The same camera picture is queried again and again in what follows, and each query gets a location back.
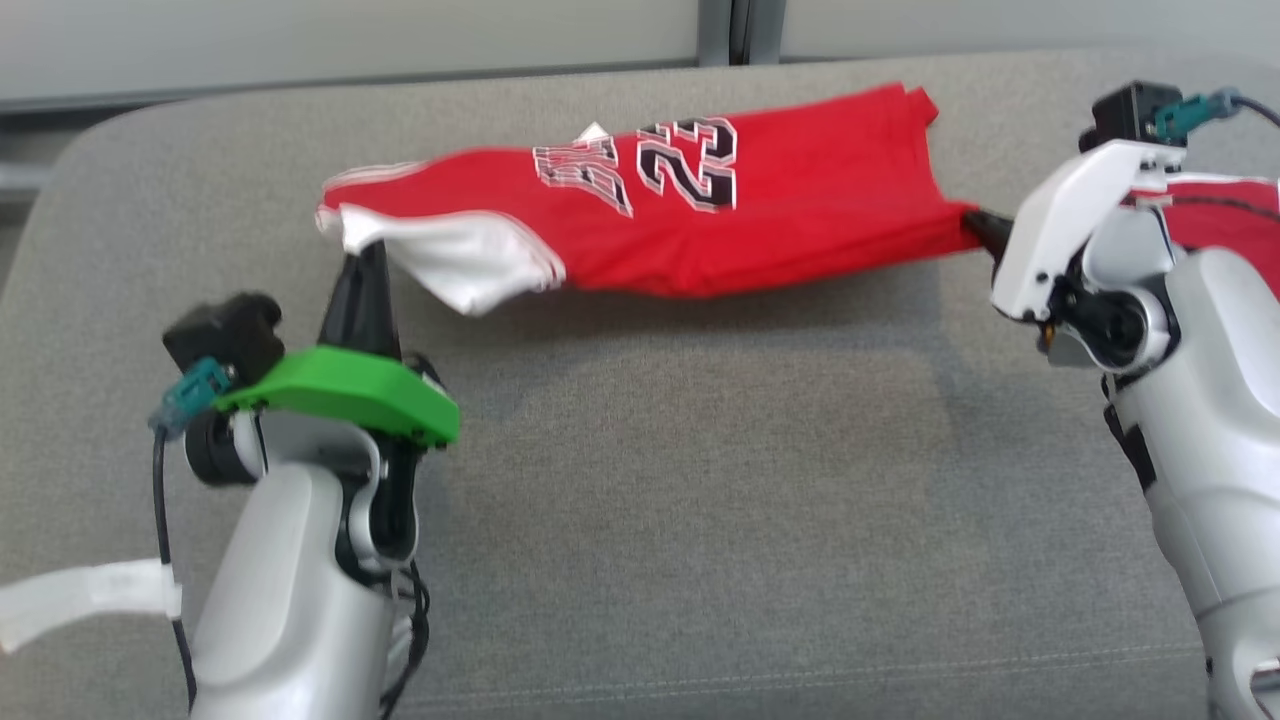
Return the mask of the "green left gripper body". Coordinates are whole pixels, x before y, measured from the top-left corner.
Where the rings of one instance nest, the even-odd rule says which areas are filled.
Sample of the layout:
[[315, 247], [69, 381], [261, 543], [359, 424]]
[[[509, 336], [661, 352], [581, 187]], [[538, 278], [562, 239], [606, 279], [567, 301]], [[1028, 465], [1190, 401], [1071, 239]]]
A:
[[330, 346], [287, 354], [262, 379], [214, 402], [223, 413], [284, 410], [347, 421], [429, 448], [460, 436], [457, 402], [429, 374]]

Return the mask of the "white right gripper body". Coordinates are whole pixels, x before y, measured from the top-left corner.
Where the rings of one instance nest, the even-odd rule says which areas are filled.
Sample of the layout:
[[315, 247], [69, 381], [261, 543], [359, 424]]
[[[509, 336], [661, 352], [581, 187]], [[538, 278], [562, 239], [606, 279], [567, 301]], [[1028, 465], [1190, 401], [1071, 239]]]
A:
[[1178, 146], [1112, 140], [1065, 161], [1018, 209], [992, 306], [1015, 322], [1048, 320], [1053, 278], [1132, 191], [1165, 191], [1185, 158]]

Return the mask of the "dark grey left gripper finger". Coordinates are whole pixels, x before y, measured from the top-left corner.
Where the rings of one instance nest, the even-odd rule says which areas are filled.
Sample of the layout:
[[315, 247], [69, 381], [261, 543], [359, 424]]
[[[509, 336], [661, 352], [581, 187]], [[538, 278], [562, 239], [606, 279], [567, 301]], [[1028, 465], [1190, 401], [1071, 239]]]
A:
[[358, 311], [362, 307], [364, 258], [344, 255], [343, 265], [332, 288], [317, 343], [338, 348], [362, 348], [358, 332]]
[[357, 258], [358, 288], [355, 291], [355, 347], [362, 352], [402, 359], [390, 297], [387, 247], [370, 243]]

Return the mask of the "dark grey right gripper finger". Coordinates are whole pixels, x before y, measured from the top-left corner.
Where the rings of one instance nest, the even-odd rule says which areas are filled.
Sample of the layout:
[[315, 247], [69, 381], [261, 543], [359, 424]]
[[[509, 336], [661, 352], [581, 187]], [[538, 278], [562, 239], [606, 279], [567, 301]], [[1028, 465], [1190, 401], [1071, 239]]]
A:
[[998, 269], [1012, 233], [1014, 219], [986, 209], [965, 211], [963, 224]]

